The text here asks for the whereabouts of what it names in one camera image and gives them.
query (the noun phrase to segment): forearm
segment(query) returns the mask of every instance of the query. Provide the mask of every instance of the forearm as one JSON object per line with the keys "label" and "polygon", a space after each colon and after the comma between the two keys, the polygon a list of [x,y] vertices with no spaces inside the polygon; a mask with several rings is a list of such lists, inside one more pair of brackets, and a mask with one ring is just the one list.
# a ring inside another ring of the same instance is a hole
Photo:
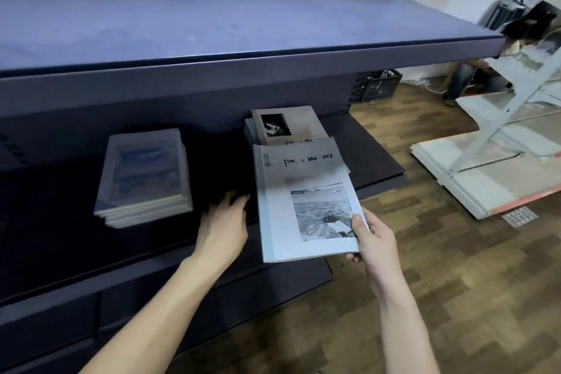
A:
{"label": "forearm", "polygon": [[380,299],[387,374],[438,374],[429,333],[405,280]]}
{"label": "forearm", "polygon": [[83,374],[156,374],[167,369],[201,300],[221,271],[181,263],[154,298],[84,367]]}

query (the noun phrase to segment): cable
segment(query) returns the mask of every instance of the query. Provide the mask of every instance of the cable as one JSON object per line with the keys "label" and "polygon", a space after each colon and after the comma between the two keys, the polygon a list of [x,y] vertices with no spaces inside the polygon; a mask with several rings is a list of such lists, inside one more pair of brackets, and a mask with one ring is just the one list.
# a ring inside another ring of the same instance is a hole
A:
{"label": "cable", "polygon": [[437,91],[432,90],[429,87],[430,81],[428,81],[427,79],[403,80],[402,83],[412,84],[413,86],[424,86],[424,87],[426,87],[426,89],[429,92],[432,92],[432,93],[438,94],[438,95],[444,94],[447,91],[447,89],[443,90],[442,92],[437,92]]}

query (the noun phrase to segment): black crate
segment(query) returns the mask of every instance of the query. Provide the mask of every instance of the black crate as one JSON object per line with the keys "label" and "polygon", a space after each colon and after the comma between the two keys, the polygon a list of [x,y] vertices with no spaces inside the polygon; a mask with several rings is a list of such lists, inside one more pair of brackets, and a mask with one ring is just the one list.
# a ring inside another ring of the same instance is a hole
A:
{"label": "black crate", "polygon": [[395,70],[360,73],[356,80],[350,103],[362,103],[389,99],[396,93],[403,74]]}

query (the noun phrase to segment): wooden floor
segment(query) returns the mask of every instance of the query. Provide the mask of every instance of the wooden floor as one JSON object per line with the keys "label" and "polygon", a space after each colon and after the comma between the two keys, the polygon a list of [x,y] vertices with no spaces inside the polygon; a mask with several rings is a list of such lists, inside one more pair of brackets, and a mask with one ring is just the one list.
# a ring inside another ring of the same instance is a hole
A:
{"label": "wooden floor", "polygon": [[[420,141],[476,130],[424,88],[356,106],[409,185],[364,200],[396,232],[402,267],[443,373],[561,373],[561,195],[518,229],[476,221],[411,156]],[[193,350],[170,372],[383,373],[378,305],[362,268],[328,258],[332,283]]]}

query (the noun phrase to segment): white shelving unit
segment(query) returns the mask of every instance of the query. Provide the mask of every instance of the white shelving unit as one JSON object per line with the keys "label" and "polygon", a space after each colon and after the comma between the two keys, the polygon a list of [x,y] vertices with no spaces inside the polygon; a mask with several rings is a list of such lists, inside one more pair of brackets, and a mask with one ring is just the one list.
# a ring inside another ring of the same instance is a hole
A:
{"label": "white shelving unit", "polygon": [[477,219],[561,191],[561,50],[533,44],[486,61],[514,92],[459,98],[480,130],[411,147]]}

